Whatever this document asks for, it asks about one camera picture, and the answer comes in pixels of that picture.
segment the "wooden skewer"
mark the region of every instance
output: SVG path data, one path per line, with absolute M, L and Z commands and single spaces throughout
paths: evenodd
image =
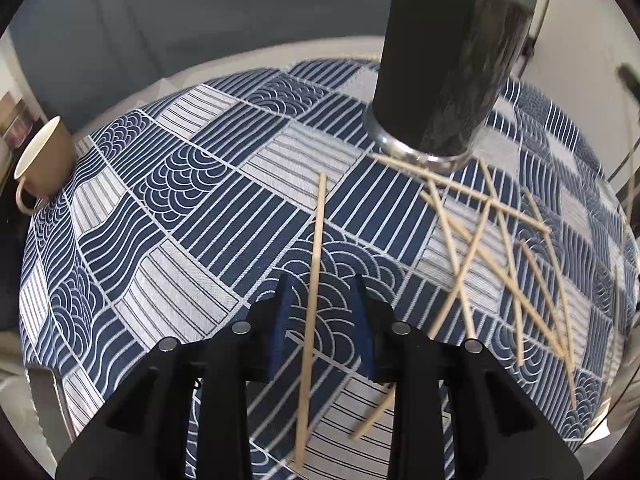
M 538 209 L 538 204 L 536 204 L 536 200 L 533 198 L 533 195 L 527 188 L 524 188 L 524 194 L 531 205 L 533 214 L 536 216 L 536 218 L 538 218 L 538 220 L 542 221 L 540 209 Z M 545 237 L 546 250 L 549 254 L 549 259 L 551 260 L 551 264 L 553 265 L 554 271 L 556 272 L 556 282 L 558 282 L 560 301 L 562 303 L 562 309 L 564 311 L 564 325 L 566 327 L 566 339 L 568 343 L 567 348 L 569 349 L 569 363 L 571 365 L 571 370 L 573 371 L 575 368 L 574 329 L 571 324 L 569 302 L 567 301 L 566 291 L 564 290 L 564 279 L 562 278 L 562 270 L 560 269 L 560 263 L 558 262 L 558 258 L 556 257 L 556 250 L 554 249 L 553 242 L 551 241 L 551 236 L 549 236 L 548 232 L 543 233 L 543 235 Z
M 569 400 L 571 402 L 571 407 L 574 410 L 578 409 L 578 399 L 575 397 L 575 380 L 574 380 L 574 372 L 571 370 L 571 363 L 569 362 L 568 356 L 565 356 L 564 361 L 564 369 L 566 370 L 566 380 L 569 384 Z
M 569 349 L 567 346 L 566 339 L 560 333 L 559 323 L 558 323 L 558 313 L 556 312 L 556 306 L 554 305 L 554 300 L 551 297 L 551 292 L 549 292 L 548 287 L 546 286 L 546 281 L 542 276 L 542 271 L 538 266 L 538 262 L 536 261 L 536 257 L 533 254 L 533 251 L 529 248 L 529 246 L 524 242 L 524 240 L 519 241 L 520 247 L 522 248 L 522 253 L 527 258 L 529 262 L 529 267 L 533 270 L 533 274 L 538 280 L 538 285 L 540 286 L 540 290 L 542 290 L 542 295 L 545 297 L 546 307 L 549 309 L 549 313 L 551 314 L 551 319 L 556 326 L 556 333 L 560 338 L 560 344 L 564 349 L 564 356 L 562 360 L 564 361 L 564 368 L 566 369 L 566 378 L 569 384 L 569 399 L 571 400 L 571 406 L 575 410 L 577 407 L 577 399 L 575 397 L 575 381 L 574 381 L 574 373 L 572 371 L 571 361 L 569 359 Z
M 494 179 L 489 172 L 489 168 L 487 167 L 486 162 L 482 159 L 478 159 L 478 163 L 480 164 L 480 168 L 482 168 L 482 172 L 484 173 L 484 181 L 486 182 L 486 186 L 489 188 L 489 192 L 491 193 L 491 197 L 494 199 L 494 202 L 499 202 L 498 193 L 495 190 Z M 496 214 L 498 216 L 498 225 L 500 226 L 500 232 L 502 233 L 502 241 L 504 242 L 504 251 L 507 254 L 507 263 L 509 264 L 509 274 L 511 278 L 514 280 L 518 279 L 518 271 L 516 270 L 516 262 L 513 257 L 513 242 L 511 241 L 511 235 L 509 234 L 509 230 L 507 229 L 507 221 L 504 217 L 504 213 L 501 210 L 496 210 Z M 515 339 L 516 339 L 516 361 L 518 362 L 518 366 L 522 366 L 524 364 L 524 332 L 522 326 L 522 306 L 520 304 L 520 300 L 513 297 L 513 319 L 515 321 Z
M 529 246 L 525 243 L 524 240 L 520 240 L 518 244 L 522 248 L 522 253 L 525 255 L 527 261 L 529 262 L 529 268 L 533 271 L 533 275 L 536 277 L 536 280 L 538 281 L 538 286 L 540 287 L 540 290 L 542 291 L 542 295 L 545 298 L 546 307 L 549 309 L 549 313 L 551 314 L 551 319 L 553 320 L 554 325 L 558 327 L 559 323 L 558 323 L 558 313 L 556 312 L 556 306 L 554 304 L 553 298 L 551 297 L 551 292 L 546 286 L 545 277 L 542 275 L 540 266 L 536 261 L 536 256 L 533 253 L 533 251 L 529 248 Z M 557 330 L 557 332 L 558 332 L 558 337 L 561 340 L 560 343 L 566 347 L 566 341 L 563 340 L 562 334 L 560 333 L 559 330 Z
M 385 399 L 380 402 L 376 409 L 369 414 L 366 420 L 364 420 L 363 423 L 360 424 L 353 433 L 351 433 L 351 436 L 349 438 L 351 440 L 358 440 L 361 436 L 367 433 L 367 431 L 369 431 L 369 428 L 376 423 L 376 421 L 382 416 L 382 414 L 386 410 L 391 408 L 391 405 L 393 404 L 395 398 L 396 385 L 394 384 L 389 390 L 389 393 L 386 394 Z
M 447 178 L 440 174 L 433 173 L 433 171 L 427 170 L 426 168 L 420 168 L 418 166 L 414 166 L 413 164 L 409 164 L 408 162 L 403 162 L 402 160 L 397 160 L 395 158 L 391 158 L 390 156 L 386 156 L 386 155 L 379 155 L 378 153 L 371 153 L 370 155 L 372 158 L 374 158 L 375 160 L 378 160 L 379 162 L 382 162 L 383 164 L 392 166 L 394 168 L 407 170 L 407 171 L 410 171 L 411 173 L 418 174 L 425 178 L 430 178 L 434 182 L 437 182 L 438 184 L 445 184 L 446 186 L 452 187 L 453 189 L 461 191 L 462 193 L 468 194 L 469 196 L 477 200 L 480 200 L 481 202 L 485 202 L 490 198 L 489 196 L 479 192 L 478 190 L 471 189 L 470 187 L 467 187 L 464 184 L 460 184 L 455 180 L 451 180 L 450 178 Z M 500 209 L 501 211 L 504 211 L 509 215 L 512 215 L 521 219 L 523 222 L 526 222 L 529 225 L 532 225 L 533 227 L 535 227 L 536 229 L 544 233 L 549 232 L 549 227 L 547 225 L 542 223 L 540 220 L 537 220 L 535 218 L 525 215 L 522 211 L 518 211 L 517 209 L 514 209 L 513 207 L 503 204 L 502 202 L 495 202 L 494 207 L 496 209 Z
M 297 468 L 305 465 L 306 431 L 309 422 L 309 397 L 311 394 L 311 368 L 314 360 L 316 335 L 316 308 L 318 307 L 318 285 L 320 281 L 320 258 L 322 255 L 322 226 L 324 224 L 324 200 L 326 195 L 326 173 L 320 173 L 318 185 L 318 207 L 316 228 L 311 254 L 311 276 L 306 301 L 305 340 L 302 347 L 302 371 L 300 372 L 300 396 L 298 397 L 298 420 L 296 421 L 296 449 L 294 461 Z
M 435 184 L 433 184 L 433 180 L 430 180 L 430 184 L 435 188 Z M 447 299 L 440 307 L 440 311 L 436 316 L 436 319 L 433 320 L 431 327 L 429 328 L 428 336 L 431 339 L 434 339 L 438 335 L 438 331 L 442 327 L 444 320 L 447 319 L 447 315 L 449 314 L 449 310 L 451 310 L 451 306 L 453 302 L 456 300 L 456 296 L 458 293 L 462 295 L 462 291 L 465 288 L 465 276 L 469 267 L 471 266 L 471 262 L 476 256 L 476 251 L 478 250 L 478 245 L 480 244 L 480 240 L 482 238 L 482 233 L 484 232 L 484 226 L 486 225 L 486 221 L 489 219 L 489 211 L 491 211 L 492 200 L 488 200 L 484 204 L 484 209 L 482 210 L 482 216 L 480 217 L 480 221 L 478 222 L 478 228 L 476 229 L 476 233 L 474 234 L 473 240 L 471 240 L 471 245 L 469 247 L 468 253 L 466 254 L 466 259 L 460 272 L 456 277 L 456 283 L 454 283 L 453 288 L 449 292 Z M 467 305 L 467 311 L 465 311 L 464 307 L 462 308 L 462 314 L 465 317 L 465 326 L 466 326 L 466 336 L 468 338 L 475 339 L 476 338 L 476 328 L 474 326 L 474 319 L 471 313 L 471 309 Z
M 431 200 L 430 195 L 426 191 L 421 191 L 420 196 L 422 199 L 429 205 L 433 206 L 433 201 Z M 460 236 L 462 236 L 467 243 L 471 243 L 473 239 L 469 230 L 463 226 L 456 218 L 453 216 L 449 217 L 449 225 L 452 227 L 454 231 L 456 231 Z M 500 266 L 498 262 L 494 260 L 494 257 L 489 253 L 487 249 L 485 249 L 482 245 L 478 246 L 478 255 L 487 262 L 487 265 L 491 267 L 491 270 L 504 282 L 504 285 L 511 291 L 511 293 L 516 296 L 524 309 L 527 311 L 527 314 L 532 319 L 532 321 L 536 324 L 536 326 L 540 329 L 540 332 L 543 333 L 545 338 L 547 339 L 549 346 L 554 350 L 558 357 L 564 356 L 564 351 L 562 346 L 558 343 L 556 336 L 551 332 L 549 327 L 546 325 L 545 321 L 542 319 L 538 311 L 533 307 L 529 298 L 524 295 L 524 292 L 520 290 L 518 284 L 512 280 L 504 269 Z
M 449 219 L 447 212 L 444 211 L 444 207 L 442 206 L 442 201 L 440 200 L 440 193 L 438 192 L 438 188 L 434 184 L 433 180 L 429 180 L 429 188 L 431 191 L 431 198 L 433 199 L 433 203 L 435 209 L 440 216 L 440 223 L 442 226 L 442 232 L 444 234 L 444 238 L 447 241 L 447 250 L 449 251 L 449 259 L 451 260 L 451 268 L 453 270 L 454 276 L 456 276 L 456 283 L 454 284 L 453 289 L 449 293 L 449 297 L 447 297 L 447 301 L 442 305 L 440 312 L 438 313 L 438 317 L 434 320 L 431 328 L 429 330 L 429 337 L 434 338 L 435 335 L 440 330 L 442 323 L 447 318 L 447 314 L 451 309 L 451 305 L 456 299 L 458 293 L 460 294 L 460 306 L 462 308 L 462 316 L 465 321 L 465 329 L 466 336 L 471 339 L 476 338 L 476 327 L 474 326 L 474 318 L 471 314 L 471 307 L 469 306 L 468 299 L 466 297 L 466 290 L 464 287 L 460 287 L 458 283 L 460 282 L 460 262 L 458 261 L 458 252 L 456 251 L 456 244 L 453 241 L 453 236 L 451 235 L 451 228 L 449 227 Z M 464 284 L 464 274 L 462 274 L 462 284 Z

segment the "metal screw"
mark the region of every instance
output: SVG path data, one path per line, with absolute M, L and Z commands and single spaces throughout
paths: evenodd
M 170 352 L 178 346 L 178 340 L 175 337 L 164 337 L 158 343 L 158 348 L 163 352 Z
M 391 330 L 394 332 L 394 334 L 407 335 L 409 332 L 411 332 L 411 327 L 404 321 L 396 321 L 391 325 Z
M 479 354 L 482 351 L 482 343 L 478 339 L 467 339 L 465 350 L 471 354 Z
M 249 332 L 249 330 L 251 330 L 251 323 L 249 323 L 248 321 L 236 321 L 231 326 L 231 330 L 234 331 L 234 334 L 246 334 Z

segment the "blue and white fabric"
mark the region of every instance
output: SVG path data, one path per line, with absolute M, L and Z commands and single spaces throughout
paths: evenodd
M 248 385 L 255 477 L 385 478 L 392 411 L 348 439 L 385 387 L 360 373 L 348 281 L 425 330 L 452 286 L 440 222 L 407 175 L 371 158 L 362 124 L 377 64 L 318 59 L 288 70 L 219 77 L 133 110 L 78 143 L 64 189 L 36 216 L 24 252 L 20 334 L 27 362 L 59 371 L 81 431 L 144 353 L 163 336 L 212 336 L 295 280 L 285 361 L 275 380 Z M 529 189 L 551 227 L 574 327 L 577 410 L 562 362 L 525 316 L 525 363 L 514 356 L 511 294 L 475 259 L 466 287 L 478 337 L 574 448 L 620 364 L 638 300 L 638 249 L 593 150 L 537 89 L 509 80 L 476 142 L 502 202 L 531 215 Z M 294 445 L 298 375 L 318 175 L 328 173 L 307 464 L 286 465 Z M 488 192 L 476 158 L 452 176 Z M 469 230 L 477 200 L 448 190 L 445 208 Z M 506 267 L 494 215 L 483 243 Z M 552 325 L 519 240 L 535 252 L 554 301 L 557 276 L 542 236 L 508 218 L 524 293 Z M 456 239 L 460 258 L 466 243 Z M 438 339 L 465 337 L 455 304 Z M 188 476 L 194 476 L 199 400 Z M 449 406 L 442 420 L 453 475 Z

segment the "mug handle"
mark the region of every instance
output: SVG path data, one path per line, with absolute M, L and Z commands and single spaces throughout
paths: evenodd
M 40 200 L 40 203 L 34 209 L 30 209 L 25 206 L 24 202 L 22 202 L 22 188 L 24 187 L 24 181 L 25 177 L 23 175 L 22 177 L 20 177 L 20 182 L 18 183 L 18 187 L 15 190 L 15 204 L 18 206 L 18 209 L 25 215 L 32 216 L 40 212 L 40 210 L 47 205 L 49 199 L 47 198 L 46 200 Z

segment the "beige mug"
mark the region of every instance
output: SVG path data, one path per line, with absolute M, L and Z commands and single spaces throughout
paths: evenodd
M 60 120 L 54 117 L 35 134 L 24 149 L 14 179 L 18 180 L 15 203 L 25 215 L 40 211 L 49 199 L 62 189 L 76 164 L 76 148 L 71 134 Z M 40 203 L 30 209 L 22 202 L 22 188 Z

